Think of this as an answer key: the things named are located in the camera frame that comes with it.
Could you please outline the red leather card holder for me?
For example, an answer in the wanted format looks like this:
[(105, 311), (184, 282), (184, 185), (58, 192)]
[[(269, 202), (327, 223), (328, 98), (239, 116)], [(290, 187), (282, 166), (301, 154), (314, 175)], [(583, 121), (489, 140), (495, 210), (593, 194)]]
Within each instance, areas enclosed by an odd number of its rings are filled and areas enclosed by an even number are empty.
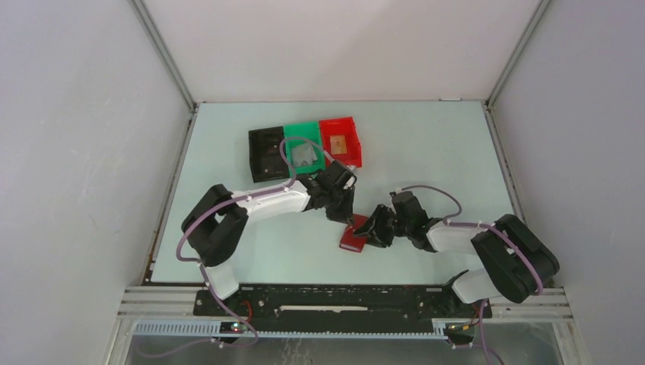
[(339, 240), (338, 247), (345, 251), (361, 253), (367, 243), (365, 236), (355, 236), (357, 228), (362, 227), (367, 222), (368, 217), (360, 214), (353, 215), (353, 224), (347, 224)]

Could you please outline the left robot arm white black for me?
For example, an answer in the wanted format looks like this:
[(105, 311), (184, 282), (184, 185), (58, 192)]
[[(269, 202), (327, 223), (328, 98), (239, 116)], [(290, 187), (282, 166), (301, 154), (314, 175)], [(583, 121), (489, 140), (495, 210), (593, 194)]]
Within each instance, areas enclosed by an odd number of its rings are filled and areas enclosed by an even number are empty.
[[(264, 189), (230, 191), (224, 185), (212, 186), (181, 225), (183, 235), (176, 258), (197, 264), (213, 296), (211, 307), (221, 316), (239, 310), (240, 282), (229, 263), (246, 226), (283, 214), (323, 209), (329, 221), (351, 224), (357, 177), (338, 161), (314, 174), (302, 173), (286, 182)], [(182, 254), (189, 244), (196, 256)]]

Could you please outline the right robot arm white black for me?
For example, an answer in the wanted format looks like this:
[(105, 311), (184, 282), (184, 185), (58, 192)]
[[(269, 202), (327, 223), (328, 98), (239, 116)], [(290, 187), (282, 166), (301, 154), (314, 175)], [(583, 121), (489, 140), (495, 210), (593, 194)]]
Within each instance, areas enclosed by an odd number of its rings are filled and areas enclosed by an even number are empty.
[(355, 237), (380, 248), (396, 237), (425, 252), (454, 252), (478, 257), (482, 267), (461, 271), (445, 283), (445, 313), (461, 318), (473, 303), (503, 297), (523, 303), (539, 295), (559, 271), (550, 249), (516, 216), (505, 214), (492, 224), (459, 222), (454, 216), (429, 217), (409, 189), (391, 194), (390, 205), (378, 205), (354, 230)]

